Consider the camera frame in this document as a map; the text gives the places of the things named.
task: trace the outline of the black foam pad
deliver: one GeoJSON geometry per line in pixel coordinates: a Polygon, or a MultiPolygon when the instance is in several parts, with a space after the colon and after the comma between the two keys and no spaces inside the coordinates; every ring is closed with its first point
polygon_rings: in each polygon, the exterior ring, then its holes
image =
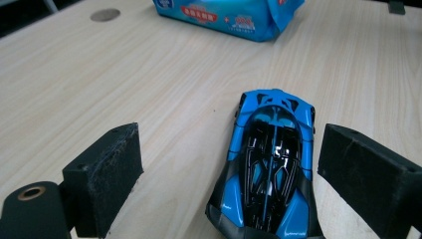
{"type": "Polygon", "coordinates": [[[379,237],[422,230],[422,168],[373,139],[327,124],[317,172],[379,237]]]}

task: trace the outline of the blue car body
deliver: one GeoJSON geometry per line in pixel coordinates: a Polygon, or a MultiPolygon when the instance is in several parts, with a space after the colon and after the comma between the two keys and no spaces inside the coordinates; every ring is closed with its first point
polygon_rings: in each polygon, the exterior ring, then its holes
{"type": "Polygon", "coordinates": [[[206,214],[227,238],[323,238],[312,187],[315,109],[281,90],[244,93],[206,214]]]}

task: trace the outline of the car windshield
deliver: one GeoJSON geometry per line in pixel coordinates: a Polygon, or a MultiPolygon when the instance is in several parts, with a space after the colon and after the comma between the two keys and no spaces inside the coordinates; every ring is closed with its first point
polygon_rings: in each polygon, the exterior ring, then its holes
{"type": "Polygon", "coordinates": [[[245,223],[275,232],[293,193],[301,159],[301,133],[294,116],[270,106],[256,110],[245,125],[245,223]]]}

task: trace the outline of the wood grain surface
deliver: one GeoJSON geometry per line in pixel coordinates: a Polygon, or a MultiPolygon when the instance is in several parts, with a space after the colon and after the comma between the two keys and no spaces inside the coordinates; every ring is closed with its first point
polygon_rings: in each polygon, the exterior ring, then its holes
{"type": "MultiPolygon", "coordinates": [[[[222,238],[205,205],[241,94],[266,88],[315,106],[315,170],[328,122],[422,165],[422,10],[308,0],[277,40],[255,43],[160,17],[149,0],[82,1],[0,41],[0,201],[61,182],[96,139],[136,121],[145,173],[107,238],[222,238]],[[120,16],[90,20],[106,8],[120,16]]],[[[316,173],[314,188],[326,238],[377,238],[316,173]]]]}

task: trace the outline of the round hole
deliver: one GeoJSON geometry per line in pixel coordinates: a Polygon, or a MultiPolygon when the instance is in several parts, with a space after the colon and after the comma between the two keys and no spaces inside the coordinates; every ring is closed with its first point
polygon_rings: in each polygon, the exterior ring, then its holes
{"type": "Polygon", "coordinates": [[[33,186],[19,193],[18,199],[21,201],[29,201],[36,197],[41,196],[45,191],[46,191],[45,186],[33,186]]]}
{"type": "Polygon", "coordinates": [[[120,11],[114,8],[103,9],[91,15],[91,20],[95,22],[108,22],[120,15],[120,11]]]}
{"type": "Polygon", "coordinates": [[[77,168],[83,171],[88,170],[88,166],[84,163],[78,164],[77,168]]]}
{"type": "Polygon", "coordinates": [[[413,168],[413,167],[407,167],[407,170],[409,171],[409,172],[415,172],[416,171],[416,169],[415,168],[413,168]]]}

